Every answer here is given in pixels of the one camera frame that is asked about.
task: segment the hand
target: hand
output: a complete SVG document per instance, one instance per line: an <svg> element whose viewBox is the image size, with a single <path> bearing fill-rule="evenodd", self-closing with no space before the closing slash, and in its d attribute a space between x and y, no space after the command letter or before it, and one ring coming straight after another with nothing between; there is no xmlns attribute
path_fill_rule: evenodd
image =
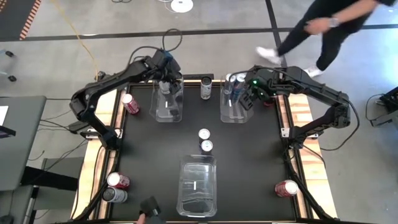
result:
<svg viewBox="0 0 398 224"><path fill-rule="evenodd" d="M309 34L317 35L330 30L330 18L317 18L307 22L304 30Z"/></svg>
<svg viewBox="0 0 398 224"><path fill-rule="evenodd" d="M145 214L139 215L137 224L145 224Z"/></svg>

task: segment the shoe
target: shoe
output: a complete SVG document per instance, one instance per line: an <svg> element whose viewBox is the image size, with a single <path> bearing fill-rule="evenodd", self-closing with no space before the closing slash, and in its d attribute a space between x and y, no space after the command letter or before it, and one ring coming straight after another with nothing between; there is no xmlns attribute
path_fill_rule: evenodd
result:
<svg viewBox="0 0 398 224"><path fill-rule="evenodd" d="M304 72L306 72L311 78L317 77L323 73L323 71L320 70L316 65L304 69Z"/></svg>
<svg viewBox="0 0 398 224"><path fill-rule="evenodd" d="M267 59L268 61L280 65L282 59L278 56L278 52L274 49L265 49L264 47L256 47L256 52L261 57Z"/></svg>

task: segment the wooden frame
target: wooden frame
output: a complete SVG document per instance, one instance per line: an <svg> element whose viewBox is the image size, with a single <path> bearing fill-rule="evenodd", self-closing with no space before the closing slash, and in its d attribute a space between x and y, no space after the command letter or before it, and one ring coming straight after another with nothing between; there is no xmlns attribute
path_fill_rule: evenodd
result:
<svg viewBox="0 0 398 224"><path fill-rule="evenodd" d="M187 83L192 82L199 82L199 80L185 80ZM97 105L96 115L97 117L107 125L111 124L112 115L114 104L117 102L117 91L111 91L105 95L103 95ZM310 111L310 107L308 104L307 96L305 95L291 95L289 97L290 103L290 110L291 115L293 117L294 125L295 126L303 126L309 122L311 122L312 115ZM289 122L287 119L287 110L285 107L285 103L283 101L283 97L279 97L279 104L280 104L280 112L282 114L282 119L284 123L284 127L289 127ZM120 103L117 107L118 112L116 113L116 122L115 128L121 127L121 121L123 118L123 104ZM321 155L319 143L317 140L306 140L305 145L308 146L310 149L314 150L315 152ZM104 155L105 150L103 148L100 149L100 141L99 140L91 140L88 143L85 159L83 163L83 168L81 171L81 177L79 179L79 198L78 204L76 208L75 218L79 216L79 214L83 211L83 209L88 205L92 196L97 192L98 185L101 178L103 163L104 163ZM98 162L97 166L94 167L96 156L98 153ZM328 177L326 175L325 167L323 166L323 162L314 154L306 149L300 150L302 165L305 174L305 181L307 183L307 188L315 198L315 200L323 207L324 211L326 211L332 217L337 217L335 205L333 203L333 198L331 196L331 191L329 187ZM114 152L111 152L108 167L107 167L107 174L110 172L112 165L114 162ZM300 209L300 214L302 218L307 218L307 213L305 211L305 203L303 199L303 195L301 192L298 193L298 204ZM99 214L98 218L102 219L106 217L106 209L107 203L103 200L100 203Z"/></svg>

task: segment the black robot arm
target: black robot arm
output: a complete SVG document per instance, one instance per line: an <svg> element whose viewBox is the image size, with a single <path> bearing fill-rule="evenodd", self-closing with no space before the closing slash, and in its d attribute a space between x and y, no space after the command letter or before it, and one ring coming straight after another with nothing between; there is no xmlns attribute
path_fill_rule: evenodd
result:
<svg viewBox="0 0 398 224"><path fill-rule="evenodd" d="M330 106L322 117L305 126L289 129L285 135L290 147L301 149L307 137L321 135L330 127L344 128L350 124L348 95L312 80L301 68L287 67L272 71L264 67L253 67L247 72L245 82L247 88L239 102L246 110L253 106L256 99L268 102L273 96L289 96L291 93L303 93Z"/></svg>
<svg viewBox="0 0 398 224"><path fill-rule="evenodd" d="M175 59L164 50L157 50L154 56L144 57L130 63L125 70L110 75L96 83L89 83L73 94L69 104L79 121L86 122L99 133L99 140L108 149L118 148L118 135L114 128L104 125L96 116L98 99L103 94L126 83L139 83L158 80L170 83L170 92L179 90L182 78L180 67Z"/></svg>

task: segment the gray floor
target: gray floor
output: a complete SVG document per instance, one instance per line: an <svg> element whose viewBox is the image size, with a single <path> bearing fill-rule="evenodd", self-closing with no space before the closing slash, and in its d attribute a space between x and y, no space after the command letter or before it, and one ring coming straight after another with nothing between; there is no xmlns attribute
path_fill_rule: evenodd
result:
<svg viewBox="0 0 398 224"><path fill-rule="evenodd" d="M121 32L163 31L172 27L183 30L270 27L264 0L195 1L191 12L172 14L164 3L156 0L133 0L128 4L111 1L59 0L61 6L81 34L112 34ZM272 0L279 27L292 27L300 19L311 0ZM381 6L367 24L398 23L398 7ZM49 0L43 0L29 36L72 35ZM287 34L281 33L282 39ZM341 53L319 82L349 94L358 110L361 127L339 151L324 152L331 191L338 216L357 222L396 223L398 219L398 132L390 124L371 127L364 118L369 96L385 93L398 85L398 29L362 30L348 38ZM173 46L177 37L167 39ZM289 65L306 67L315 63L320 53L321 37L314 36L286 55ZM160 37L85 40L100 70L113 73L123 69L136 47L160 46ZM229 72L244 70L254 64L270 65L255 53L255 46L275 47L272 33L191 35L183 38L174 52L183 73L214 73L217 78ZM86 83L93 81L94 68L84 49L75 40L36 42L3 42L0 46L17 57L1 57L0 68L15 75L10 83L0 77L1 96L45 95L69 98ZM142 55L152 51L142 50ZM326 106L310 100L314 118ZM48 101L43 118L68 111L67 101ZM383 113L371 104L370 115ZM61 124L75 121L71 113L55 119ZM339 144L356 124L352 114L349 128L327 130L320 138L322 147ZM42 151L44 157L56 158L80 143L80 137L65 131L38 132L30 157ZM84 156L85 148L71 157ZM42 160L28 164L40 167ZM66 221L69 210L51 211L36 223Z"/></svg>

